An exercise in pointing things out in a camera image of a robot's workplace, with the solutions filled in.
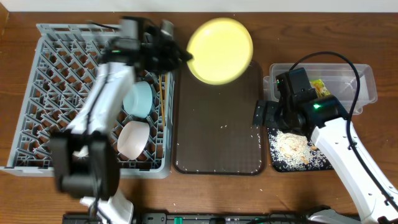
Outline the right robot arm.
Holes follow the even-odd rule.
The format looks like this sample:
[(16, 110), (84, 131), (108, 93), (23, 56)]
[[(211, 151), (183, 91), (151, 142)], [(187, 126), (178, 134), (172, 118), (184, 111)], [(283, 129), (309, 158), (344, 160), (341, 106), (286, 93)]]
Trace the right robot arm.
[(318, 97), (304, 68), (281, 73), (276, 80), (279, 100), (259, 100), (253, 124), (312, 142), (349, 192), (361, 223), (397, 223), (397, 189), (361, 143), (339, 100)]

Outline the pink bowl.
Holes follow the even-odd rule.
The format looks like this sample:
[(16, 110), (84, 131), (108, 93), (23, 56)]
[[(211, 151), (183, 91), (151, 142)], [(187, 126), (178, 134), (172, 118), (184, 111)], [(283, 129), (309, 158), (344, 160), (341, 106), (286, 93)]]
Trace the pink bowl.
[(147, 144), (149, 134), (150, 127), (147, 123), (128, 122), (118, 137), (118, 151), (128, 159), (137, 159)]

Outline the rice and food scraps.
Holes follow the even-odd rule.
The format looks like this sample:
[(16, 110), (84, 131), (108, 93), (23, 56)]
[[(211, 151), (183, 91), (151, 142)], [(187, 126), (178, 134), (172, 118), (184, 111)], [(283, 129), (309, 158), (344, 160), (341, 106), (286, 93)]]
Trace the rice and food scraps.
[(285, 169), (304, 169), (320, 157), (320, 151), (305, 136), (272, 129), (269, 145), (272, 161)]

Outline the green snack wrapper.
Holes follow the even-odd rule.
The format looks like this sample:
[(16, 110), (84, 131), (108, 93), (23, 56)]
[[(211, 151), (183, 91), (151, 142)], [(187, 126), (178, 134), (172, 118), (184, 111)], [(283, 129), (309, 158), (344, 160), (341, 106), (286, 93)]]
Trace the green snack wrapper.
[(314, 89), (316, 90), (317, 96), (319, 98), (331, 95), (321, 79), (311, 80), (310, 83), (311, 86), (314, 87)]

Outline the yellow plate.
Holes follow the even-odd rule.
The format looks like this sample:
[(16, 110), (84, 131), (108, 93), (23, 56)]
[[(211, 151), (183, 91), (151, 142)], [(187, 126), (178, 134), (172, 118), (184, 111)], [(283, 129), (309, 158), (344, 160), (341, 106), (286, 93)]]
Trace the yellow plate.
[(221, 17), (202, 24), (191, 36), (187, 62), (192, 75), (209, 85), (224, 85), (239, 78), (253, 56), (249, 31), (237, 20)]

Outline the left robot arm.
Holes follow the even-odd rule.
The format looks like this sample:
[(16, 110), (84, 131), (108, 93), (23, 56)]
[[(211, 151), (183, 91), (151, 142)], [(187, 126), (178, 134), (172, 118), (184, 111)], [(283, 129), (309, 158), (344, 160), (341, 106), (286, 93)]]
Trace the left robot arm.
[(86, 102), (64, 131), (53, 133), (49, 148), (58, 191), (92, 199), (86, 215), (67, 215), (71, 223), (131, 223), (134, 206), (118, 189), (119, 165), (109, 133), (136, 72), (165, 74), (193, 58), (159, 27), (152, 42), (143, 42), (135, 27), (121, 29), (100, 58)]

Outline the white cup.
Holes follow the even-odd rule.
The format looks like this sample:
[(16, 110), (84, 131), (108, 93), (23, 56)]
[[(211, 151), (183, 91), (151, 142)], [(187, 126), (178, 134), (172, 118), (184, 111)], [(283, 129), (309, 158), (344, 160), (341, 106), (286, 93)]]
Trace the white cup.
[(83, 146), (79, 151), (74, 151), (73, 156), (77, 158), (86, 157), (88, 155), (88, 147)]

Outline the light blue bowl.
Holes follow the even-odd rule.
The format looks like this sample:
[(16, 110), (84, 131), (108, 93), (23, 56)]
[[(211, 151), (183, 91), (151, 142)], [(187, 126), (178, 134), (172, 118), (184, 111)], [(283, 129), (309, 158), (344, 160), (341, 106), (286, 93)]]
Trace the light blue bowl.
[(147, 82), (133, 84), (123, 99), (123, 107), (127, 114), (138, 118), (146, 118), (152, 108), (152, 89)]

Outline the wooden chopstick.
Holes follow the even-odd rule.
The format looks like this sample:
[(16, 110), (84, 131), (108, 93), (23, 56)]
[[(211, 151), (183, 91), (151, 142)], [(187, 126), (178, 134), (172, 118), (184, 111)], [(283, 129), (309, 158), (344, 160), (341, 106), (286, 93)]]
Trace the wooden chopstick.
[(164, 75), (164, 103), (165, 103), (165, 104), (166, 104), (166, 99), (167, 99), (168, 76), (169, 76), (169, 73), (166, 73), (166, 74)]
[(162, 75), (158, 76), (159, 78), (159, 93), (160, 93), (160, 108), (161, 108), (161, 116), (162, 116), (162, 125), (165, 127), (165, 111), (164, 111), (164, 97), (163, 97), (163, 88), (162, 88)]

